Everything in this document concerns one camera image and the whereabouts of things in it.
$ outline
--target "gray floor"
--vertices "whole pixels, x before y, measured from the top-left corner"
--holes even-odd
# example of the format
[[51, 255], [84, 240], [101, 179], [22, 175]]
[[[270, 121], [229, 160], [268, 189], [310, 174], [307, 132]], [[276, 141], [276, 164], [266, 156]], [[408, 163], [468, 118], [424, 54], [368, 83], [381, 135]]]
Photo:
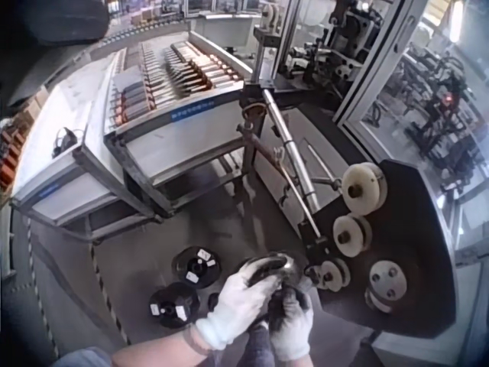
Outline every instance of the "gray floor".
[[[231, 188], [214, 190], [161, 225], [133, 229], [96, 247], [107, 293], [133, 343], [171, 332], [150, 317], [148, 300], [156, 289], [176, 280], [170, 264], [185, 247], [208, 247], [222, 259], [221, 279], [199, 292], [202, 314], [206, 312], [207, 295], [218, 291], [244, 258], [270, 250], [302, 252], [300, 240], [262, 183], [252, 177], [246, 187], [239, 198], [229, 195]], [[32, 232], [40, 298], [61, 355], [87, 346], [98, 346], [109, 353], [123, 347], [97, 285], [88, 244], [34, 222]], [[19, 215], [15, 215], [15, 233], [13, 257], [18, 275], [8, 287], [30, 281], [25, 219]], [[310, 341], [315, 365], [349, 365], [360, 340], [371, 330], [324, 313], [316, 292], [311, 295], [315, 321]], [[44, 364], [52, 362], [52, 346], [32, 288], [6, 298], [4, 307], [7, 305], [7, 311], [15, 315], [16, 327], [25, 342]], [[235, 365], [246, 339], [240, 337], [227, 349], [223, 365]]]

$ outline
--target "human hand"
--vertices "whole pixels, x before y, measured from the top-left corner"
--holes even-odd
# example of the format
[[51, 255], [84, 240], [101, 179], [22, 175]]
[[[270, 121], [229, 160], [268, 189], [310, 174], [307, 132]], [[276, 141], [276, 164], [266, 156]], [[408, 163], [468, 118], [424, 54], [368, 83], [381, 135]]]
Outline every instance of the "human hand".
[[269, 303], [270, 341], [280, 361], [293, 361], [309, 354], [313, 306], [308, 294], [284, 287]]
[[265, 300], [277, 289], [280, 283], [277, 274], [248, 286], [253, 275], [271, 261], [276, 258], [262, 258], [243, 265], [226, 280], [215, 309], [196, 321], [197, 330], [213, 349], [223, 350], [246, 331]]

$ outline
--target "jeans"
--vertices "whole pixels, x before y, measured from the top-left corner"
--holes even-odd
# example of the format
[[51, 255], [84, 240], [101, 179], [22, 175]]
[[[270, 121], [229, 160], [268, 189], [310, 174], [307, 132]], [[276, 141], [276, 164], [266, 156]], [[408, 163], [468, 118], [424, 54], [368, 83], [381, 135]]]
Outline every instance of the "jeans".
[[[249, 339], [244, 353], [236, 367], [274, 367], [268, 330], [263, 326], [255, 326], [249, 330]], [[203, 367], [220, 367], [222, 352], [214, 352], [200, 365]], [[66, 354], [55, 362], [52, 367], [110, 367], [111, 358], [101, 349], [92, 347]]]
[[[248, 334], [249, 338], [243, 356], [241, 356], [236, 367], [274, 367], [275, 358], [272, 353], [268, 330], [257, 325], [250, 328]], [[221, 367], [221, 359], [222, 352], [214, 352], [199, 367]]]
[[110, 367], [111, 358], [103, 350], [91, 347], [66, 354], [51, 367]]

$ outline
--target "pulley wheel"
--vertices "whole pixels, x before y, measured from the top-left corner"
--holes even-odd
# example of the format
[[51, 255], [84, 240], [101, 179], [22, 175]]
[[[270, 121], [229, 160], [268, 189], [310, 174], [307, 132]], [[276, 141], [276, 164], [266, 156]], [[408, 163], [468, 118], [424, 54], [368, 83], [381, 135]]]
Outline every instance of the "pulley wheel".
[[365, 302], [372, 310], [379, 310], [384, 313], [392, 312], [392, 307], [383, 304], [368, 288], [365, 290]]
[[344, 262], [340, 258], [334, 258], [332, 261], [338, 266], [338, 269], [342, 273], [342, 278], [343, 278], [342, 287], [346, 287], [347, 285], [350, 284], [351, 281], [351, 273], [350, 273], [350, 269], [348, 268], [348, 265], [346, 265], [346, 262]]
[[321, 278], [323, 287], [332, 292], [338, 292], [343, 287], [345, 279], [337, 264], [324, 261], [321, 265]]
[[169, 329], [179, 329], [195, 321], [200, 307], [197, 292], [184, 283], [172, 283], [150, 298], [151, 316]]
[[407, 292], [406, 275], [393, 261], [377, 261], [370, 269], [370, 288], [379, 300], [400, 300]]
[[219, 279], [221, 262], [207, 248], [189, 247], [173, 259], [172, 269], [183, 283], [202, 289]]
[[375, 164], [353, 164], [343, 176], [342, 191], [346, 206], [353, 213], [366, 216], [384, 204], [387, 183]]
[[350, 213], [335, 220], [333, 237], [338, 250], [344, 256], [354, 258], [371, 244], [372, 228], [363, 216]]

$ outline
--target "blue label strip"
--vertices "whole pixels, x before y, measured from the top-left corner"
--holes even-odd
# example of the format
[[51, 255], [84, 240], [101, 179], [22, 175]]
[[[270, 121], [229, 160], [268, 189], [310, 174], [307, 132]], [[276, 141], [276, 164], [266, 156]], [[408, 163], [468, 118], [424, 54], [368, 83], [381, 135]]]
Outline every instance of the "blue label strip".
[[215, 101], [204, 100], [200, 102], [194, 102], [188, 106], [180, 107], [171, 112], [171, 121], [176, 122], [187, 117], [197, 115], [198, 113], [210, 110], [214, 108]]

